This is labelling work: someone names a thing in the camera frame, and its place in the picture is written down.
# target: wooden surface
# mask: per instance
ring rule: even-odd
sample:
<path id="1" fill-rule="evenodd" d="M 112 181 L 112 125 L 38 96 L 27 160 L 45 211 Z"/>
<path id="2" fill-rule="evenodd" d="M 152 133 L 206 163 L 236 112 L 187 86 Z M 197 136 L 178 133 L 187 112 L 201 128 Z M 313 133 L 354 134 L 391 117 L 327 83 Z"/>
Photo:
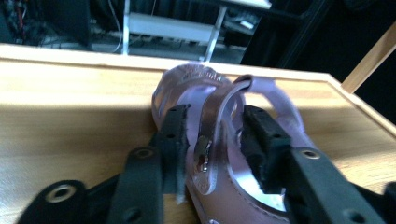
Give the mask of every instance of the wooden surface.
<path id="1" fill-rule="evenodd" d="M 396 22 L 381 36 L 361 62 L 353 69 L 342 87 L 349 93 L 355 92 L 363 82 L 396 49 Z"/>
<path id="2" fill-rule="evenodd" d="M 183 61 L 0 45 L 0 223 L 62 179 L 88 188 L 119 173 L 128 151 L 149 142 L 151 94 Z M 275 77 L 306 131 L 352 182 L 381 192 L 396 181 L 396 132 L 326 74 L 211 63 L 235 79 Z M 271 110 L 263 98 L 247 103 Z M 191 203 L 165 196 L 165 223 L 197 223 Z"/>

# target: wooden tray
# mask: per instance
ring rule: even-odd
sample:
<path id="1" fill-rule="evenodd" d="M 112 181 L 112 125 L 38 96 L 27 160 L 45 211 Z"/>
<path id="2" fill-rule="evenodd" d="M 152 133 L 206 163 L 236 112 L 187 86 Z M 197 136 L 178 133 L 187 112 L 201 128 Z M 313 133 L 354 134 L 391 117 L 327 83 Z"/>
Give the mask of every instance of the wooden tray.
<path id="1" fill-rule="evenodd" d="M 155 132 L 150 101 L 163 71 L 186 61 L 0 45 L 0 223 L 15 222 L 47 185 L 88 188 L 119 173 Z M 327 74 L 210 63 L 231 79 L 274 77 L 306 131 L 352 182 L 381 192 L 396 180 L 396 129 Z M 260 96 L 247 103 L 271 110 Z M 165 196 L 165 223 L 197 223 Z"/>

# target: wooden table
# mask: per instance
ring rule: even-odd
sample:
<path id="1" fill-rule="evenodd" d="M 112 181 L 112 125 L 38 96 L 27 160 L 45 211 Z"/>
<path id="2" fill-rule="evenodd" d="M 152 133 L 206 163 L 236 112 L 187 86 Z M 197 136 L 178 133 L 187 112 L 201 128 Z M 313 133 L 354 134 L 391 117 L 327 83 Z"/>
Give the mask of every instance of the wooden table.
<path id="1" fill-rule="evenodd" d="M 0 223 L 62 179 L 90 188 L 149 142 L 151 94 L 184 61 L 0 45 Z M 235 79 L 276 78 L 307 133 L 352 182 L 381 192 L 396 180 L 396 129 L 327 74 L 210 63 Z M 247 103 L 271 110 L 260 96 Z M 197 223 L 191 203 L 165 196 L 166 223 Z"/>

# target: wooden edge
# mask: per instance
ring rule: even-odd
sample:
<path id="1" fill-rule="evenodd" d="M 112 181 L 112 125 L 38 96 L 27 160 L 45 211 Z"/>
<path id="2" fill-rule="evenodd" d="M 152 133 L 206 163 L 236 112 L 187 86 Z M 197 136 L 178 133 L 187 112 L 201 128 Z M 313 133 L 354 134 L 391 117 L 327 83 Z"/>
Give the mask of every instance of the wooden edge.
<path id="1" fill-rule="evenodd" d="M 124 56 L 97 52 L 83 52 L 68 49 L 38 49 L 32 47 L 0 44 L 0 60 L 34 63 L 63 63 L 78 66 L 102 66 L 124 69 L 149 69 L 165 71 L 183 63 L 201 63 L 195 61 L 151 58 L 142 56 Z M 310 81 L 327 81 L 329 74 L 290 71 L 275 68 L 245 66 L 240 64 L 201 63 L 212 67 L 224 75 L 265 76 Z"/>
<path id="2" fill-rule="evenodd" d="M 396 49 L 396 22 L 381 36 L 361 62 L 353 69 L 342 84 L 349 93 L 358 87 L 384 62 Z"/>
<path id="3" fill-rule="evenodd" d="M 384 128 L 394 138 L 396 138 L 396 126 L 382 116 L 378 111 L 373 109 L 370 105 L 365 103 L 361 98 L 353 93 L 349 93 L 343 89 L 341 83 L 334 77 L 329 77 L 329 84 L 331 84 L 342 96 L 355 105 L 360 111 L 365 113 L 369 118 L 375 121 L 378 125 Z"/>

